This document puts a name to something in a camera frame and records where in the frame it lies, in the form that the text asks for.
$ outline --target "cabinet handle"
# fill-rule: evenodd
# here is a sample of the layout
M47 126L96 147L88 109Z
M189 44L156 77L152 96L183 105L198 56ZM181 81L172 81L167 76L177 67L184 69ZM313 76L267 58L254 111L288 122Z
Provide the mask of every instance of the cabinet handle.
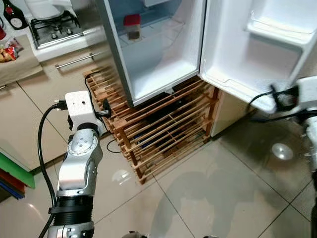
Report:
M76 60L74 60L74 61L71 61L71 62L62 64L62 65L56 64L56 65L55 65L55 68L56 68L56 69L63 68L63 67L68 66L68 65L70 65L70 64L77 63L77 62L79 62L79 61L92 58L92 57L97 56L97 55L100 55L100 54L102 54L102 53L103 53L103 52L98 52L98 53L95 53L95 54L90 53L89 56L86 56L86 57L83 57L83 58L80 58L80 59L76 59Z

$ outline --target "gas stove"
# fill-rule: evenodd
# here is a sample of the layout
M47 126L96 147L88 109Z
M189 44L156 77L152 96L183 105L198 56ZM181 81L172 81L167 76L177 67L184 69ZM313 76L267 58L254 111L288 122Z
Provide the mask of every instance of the gas stove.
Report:
M68 41L83 35L79 22L69 11L48 20L30 22L33 41L37 49Z

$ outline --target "kitchen counter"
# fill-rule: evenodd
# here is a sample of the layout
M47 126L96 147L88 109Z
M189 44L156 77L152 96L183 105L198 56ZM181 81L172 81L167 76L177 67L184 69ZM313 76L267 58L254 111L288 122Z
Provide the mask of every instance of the kitchen counter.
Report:
M76 50L80 50L80 49L89 47L91 44L96 44L98 42L97 39L99 39L100 41L103 39L103 36L102 36L103 30L93 29L89 32L85 32L85 36L81 36L81 37L78 37L75 39L68 40L66 42L56 44L54 46L50 46L50 47L46 47L46 48L37 50L35 48L32 34L31 34L29 27L22 29L22 30L13 30L13 28L11 28L11 26L8 25L5 29L5 31L6 31L7 35L1 41L5 41L9 37L12 37L12 36L17 37L17 36L21 36L21 35L26 34L30 43L31 43L33 54L35 55L35 57L38 59L39 62L43 62L43 61L53 59L55 57L58 57L58 56L61 56L61 55L64 55L64 54L67 54L67 53L70 53L70 52L73 52Z

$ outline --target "white refrigerator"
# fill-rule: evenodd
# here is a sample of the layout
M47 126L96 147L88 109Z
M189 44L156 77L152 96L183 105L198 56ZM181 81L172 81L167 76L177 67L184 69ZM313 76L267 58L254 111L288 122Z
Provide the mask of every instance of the white refrigerator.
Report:
M72 0L85 34L110 46L131 107L198 75L242 101L291 86L317 38L314 0ZM139 14L128 39L124 17ZM254 106L274 110L270 96Z

